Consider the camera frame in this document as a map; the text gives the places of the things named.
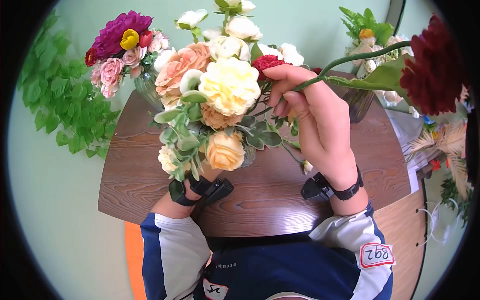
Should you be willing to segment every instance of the magenta peony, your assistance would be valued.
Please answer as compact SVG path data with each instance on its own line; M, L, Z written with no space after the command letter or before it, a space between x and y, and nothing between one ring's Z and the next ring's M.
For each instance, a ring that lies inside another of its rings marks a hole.
M100 35L96 37L92 48L96 49L99 60L110 58L123 50L120 42L125 31L133 29L141 34L151 24L152 18L149 16L141 16L134 11L130 11L128 15L122 13L114 21L108 22L104 29L100 30Z

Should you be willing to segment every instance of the red tulip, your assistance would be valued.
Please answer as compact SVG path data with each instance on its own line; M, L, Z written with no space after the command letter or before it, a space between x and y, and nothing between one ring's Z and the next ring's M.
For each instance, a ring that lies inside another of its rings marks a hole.
M149 30L145 30L141 35L140 35L140 41L138 42L138 46L145 48L150 46L152 43L153 39L153 34Z

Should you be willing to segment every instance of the yellow tulip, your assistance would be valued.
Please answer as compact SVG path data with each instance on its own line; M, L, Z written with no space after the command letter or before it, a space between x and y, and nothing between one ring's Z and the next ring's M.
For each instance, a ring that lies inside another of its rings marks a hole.
M120 42L120 46L125 50L133 49L140 42L140 36L133 29L128 29L123 33L123 40Z

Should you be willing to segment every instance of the glass vase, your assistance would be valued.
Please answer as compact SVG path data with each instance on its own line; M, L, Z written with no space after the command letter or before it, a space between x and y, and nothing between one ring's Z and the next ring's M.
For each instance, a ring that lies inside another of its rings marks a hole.
M155 80L158 72L154 68L145 69L145 71L135 78L135 87L142 97L155 108L157 112L165 109L162 104L162 96L156 92Z

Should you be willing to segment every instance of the sleeve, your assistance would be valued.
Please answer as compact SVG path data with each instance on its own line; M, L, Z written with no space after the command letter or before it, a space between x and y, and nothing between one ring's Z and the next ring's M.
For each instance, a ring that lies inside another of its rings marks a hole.
M140 228L147 299L183 299L191 294L210 257L198 225L190 217L176 220L150 213Z
M352 216L333 216L322 222L310 238L329 248L344 248L355 254L360 269L359 279L352 299L390 299L393 273L391 265L363 268L360 265L360 249L367 243L385 244L385 237L373 219L373 207Z

